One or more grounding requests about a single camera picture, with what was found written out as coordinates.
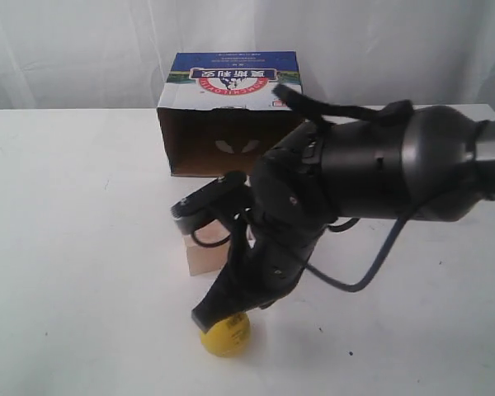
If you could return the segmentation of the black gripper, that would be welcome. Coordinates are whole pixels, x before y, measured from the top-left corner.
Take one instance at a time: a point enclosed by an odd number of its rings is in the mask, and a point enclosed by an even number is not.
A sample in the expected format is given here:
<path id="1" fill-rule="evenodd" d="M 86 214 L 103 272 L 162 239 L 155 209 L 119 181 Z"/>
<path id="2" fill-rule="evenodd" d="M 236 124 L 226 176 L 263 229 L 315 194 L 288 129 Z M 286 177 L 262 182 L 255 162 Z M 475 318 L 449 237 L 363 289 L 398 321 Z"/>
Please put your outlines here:
<path id="1" fill-rule="evenodd" d="M 321 165 L 333 127 L 305 122 L 256 161 L 249 186 L 232 200 L 227 261 L 191 310 L 202 332 L 246 310 L 268 309 L 298 285 L 318 240 L 338 217 Z"/>

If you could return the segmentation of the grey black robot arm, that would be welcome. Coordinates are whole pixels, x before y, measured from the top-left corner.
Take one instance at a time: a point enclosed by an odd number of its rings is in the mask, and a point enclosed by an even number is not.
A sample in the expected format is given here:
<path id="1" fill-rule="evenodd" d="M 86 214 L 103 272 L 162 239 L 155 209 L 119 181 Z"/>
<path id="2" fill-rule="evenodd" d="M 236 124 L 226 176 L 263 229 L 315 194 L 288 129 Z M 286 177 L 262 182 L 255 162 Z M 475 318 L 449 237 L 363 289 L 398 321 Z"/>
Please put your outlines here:
<path id="1" fill-rule="evenodd" d="M 391 219 L 370 268 L 347 293 L 363 290 L 411 220 L 455 222 L 481 200 L 495 200 L 495 120 L 472 120 L 449 106 L 389 106 L 373 120 L 303 123 L 256 162 L 247 196 L 221 221 L 227 261 L 192 310 L 203 332 L 287 296 L 327 231 L 341 219 Z"/>

